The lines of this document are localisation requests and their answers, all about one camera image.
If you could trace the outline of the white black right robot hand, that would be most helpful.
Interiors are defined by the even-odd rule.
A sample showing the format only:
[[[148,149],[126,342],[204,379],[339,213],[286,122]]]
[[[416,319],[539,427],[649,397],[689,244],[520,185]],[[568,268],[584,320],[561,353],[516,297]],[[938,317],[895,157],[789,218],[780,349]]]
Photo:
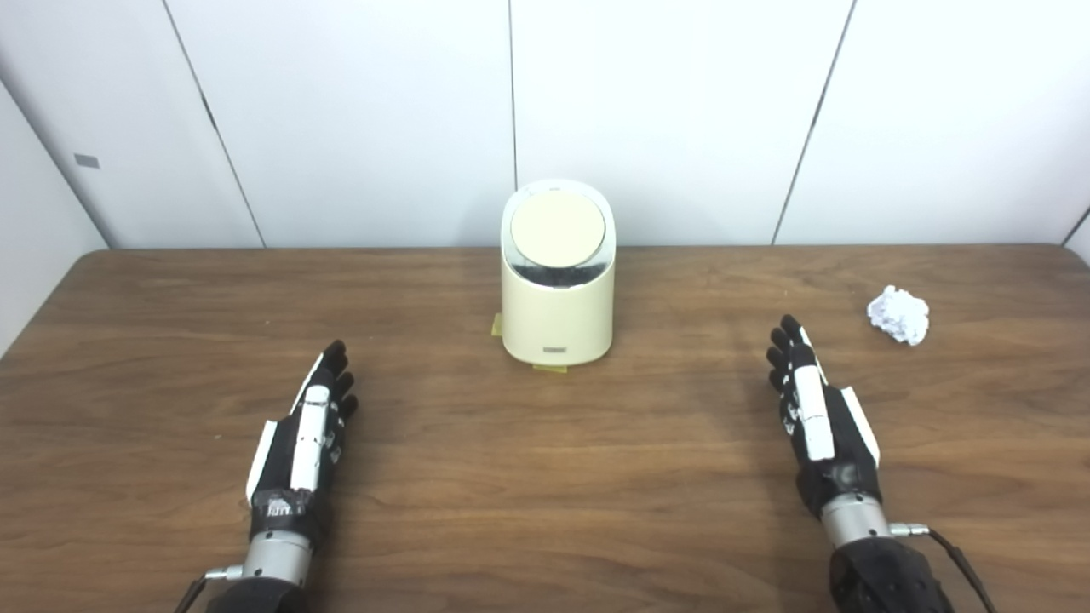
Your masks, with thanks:
[[[881,453],[855,390],[829,384],[806,327],[794,315],[783,315],[770,338],[768,381],[798,462],[795,488],[802,504],[820,517],[840,496],[880,503]]]

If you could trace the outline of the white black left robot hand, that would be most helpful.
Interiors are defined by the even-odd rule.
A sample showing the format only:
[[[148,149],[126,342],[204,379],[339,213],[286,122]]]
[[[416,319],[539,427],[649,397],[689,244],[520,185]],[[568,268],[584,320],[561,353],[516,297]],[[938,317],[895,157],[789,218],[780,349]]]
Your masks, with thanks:
[[[336,339],[316,357],[284,418],[266,421],[245,493],[250,538],[287,531],[322,546],[330,534],[330,493],[346,428],[358,411],[347,347]]]

